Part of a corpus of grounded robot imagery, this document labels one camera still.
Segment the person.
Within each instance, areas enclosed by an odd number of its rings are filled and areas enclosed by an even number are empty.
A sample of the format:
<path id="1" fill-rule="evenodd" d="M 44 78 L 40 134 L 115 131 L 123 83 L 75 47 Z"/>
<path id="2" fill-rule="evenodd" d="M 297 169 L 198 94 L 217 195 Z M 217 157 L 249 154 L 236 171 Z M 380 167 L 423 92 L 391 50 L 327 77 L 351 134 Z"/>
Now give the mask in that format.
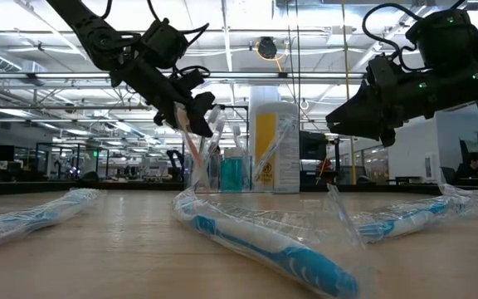
<path id="1" fill-rule="evenodd" d="M 460 163 L 456 170 L 455 179 L 470 179 L 478 175 L 478 152 L 468 154 L 467 161 Z"/>

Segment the black aluminium table frame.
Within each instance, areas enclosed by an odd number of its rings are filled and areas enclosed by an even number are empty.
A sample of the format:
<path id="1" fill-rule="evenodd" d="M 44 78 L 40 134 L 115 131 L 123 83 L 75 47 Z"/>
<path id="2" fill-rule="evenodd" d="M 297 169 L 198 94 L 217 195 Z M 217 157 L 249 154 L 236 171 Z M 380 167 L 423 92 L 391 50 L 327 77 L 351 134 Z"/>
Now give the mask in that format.
<path id="1" fill-rule="evenodd" d="M 180 183 L 111 183 L 111 182 L 80 182 L 80 181 L 46 181 L 46 182 L 0 182 L 0 195 L 31 194 L 54 191 L 67 191 L 73 188 L 88 188 L 101 190 L 151 190 L 151 191 L 182 191 Z M 434 184 L 402 184 L 402 185 L 338 185 L 338 190 L 344 193 L 405 193 L 438 195 L 439 187 Z"/>

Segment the white canister with yellow label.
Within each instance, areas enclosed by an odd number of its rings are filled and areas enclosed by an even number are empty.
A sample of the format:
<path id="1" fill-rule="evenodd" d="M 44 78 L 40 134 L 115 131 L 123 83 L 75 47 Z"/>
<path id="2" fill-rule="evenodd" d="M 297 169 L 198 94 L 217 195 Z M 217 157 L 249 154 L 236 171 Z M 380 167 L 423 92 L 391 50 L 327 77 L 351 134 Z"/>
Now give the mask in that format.
<path id="1" fill-rule="evenodd" d="M 264 174 L 271 169 L 274 181 L 265 186 L 256 186 L 251 179 L 254 192 L 270 192 L 281 194 L 292 194 L 300 191 L 300 120 L 298 106 L 285 101 L 266 102 L 259 104 L 252 109 L 251 116 L 251 143 L 250 155 L 252 162 L 251 176 L 254 169 L 254 155 L 256 147 L 256 117 L 266 113 L 277 113 L 280 115 L 294 116 L 295 127 L 287 133 L 280 147 L 266 166 Z"/>

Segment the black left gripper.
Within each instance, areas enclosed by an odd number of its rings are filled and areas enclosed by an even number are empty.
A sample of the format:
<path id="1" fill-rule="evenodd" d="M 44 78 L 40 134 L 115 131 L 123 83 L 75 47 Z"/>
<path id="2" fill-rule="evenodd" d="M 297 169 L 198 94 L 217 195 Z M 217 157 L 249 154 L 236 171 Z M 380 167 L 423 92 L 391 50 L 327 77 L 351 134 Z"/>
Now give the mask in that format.
<path id="1" fill-rule="evenodd" d="M 201 85 L 205 78 L 197 68 L 185 71 L 180 77 L 165 76 L 142 58 L 126 61 L 110 71 L 112 86 L 124 82 L 140 94 L 148 105 L 158 110 L 162 116 L 161 120 L 156 120 L 157 124 L 166 120 L 175 125 L 174 105 L 183 104 L 188 112 L 190 131 L 195 135 L 210 138 L 213 132 L 205 120 L 205 114 L 213 108 L 215 95 L 206 91 L 193 98 L 191 92 Z"/>

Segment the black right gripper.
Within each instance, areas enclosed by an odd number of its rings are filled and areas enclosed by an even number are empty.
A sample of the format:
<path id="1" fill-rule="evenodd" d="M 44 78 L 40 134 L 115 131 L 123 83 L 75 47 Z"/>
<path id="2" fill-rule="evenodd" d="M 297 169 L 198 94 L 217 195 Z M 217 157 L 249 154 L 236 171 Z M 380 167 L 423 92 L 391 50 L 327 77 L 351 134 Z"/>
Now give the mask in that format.
<path id="1" fill-rule="evenodd" d="M 325 120 L 332 133 L 390 146 L 395 142 L 395 129 L 408 119 L 412 102 L 431 86 L 432 71 L 404 71 L 389 58 L 376 56 L 368 62 L 367 73 L 357 93 Z"/>

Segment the clear plastic organizer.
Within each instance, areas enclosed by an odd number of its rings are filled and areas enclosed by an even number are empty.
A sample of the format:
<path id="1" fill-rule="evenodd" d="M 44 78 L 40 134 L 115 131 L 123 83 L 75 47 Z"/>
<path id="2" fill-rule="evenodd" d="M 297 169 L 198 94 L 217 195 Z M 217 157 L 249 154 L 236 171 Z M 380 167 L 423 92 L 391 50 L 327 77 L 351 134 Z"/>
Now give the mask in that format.
<path id="1" fill-rule="evenodd" d="M 205 184 L 202 179 L 198 183 L 194 184 L 196 193 L 248 193 L 251 191 L 251 157 L 245 156 L 242 158 L 241 169 L 242 179 L 241 188 L 237 190 L 225 189 L 222 187 L 222 165 L 226 162 L 225 158 L 221 156 L 218 158 L 216 155 L 210 158 L 207 163 L 207 178 L 208 181 Z M 190 154 L 186 154 L 184 157 L 184 188 L 187 189 L 192 186 L 194 178 L 193 170 L 195 168 L 195 162 Z"/>

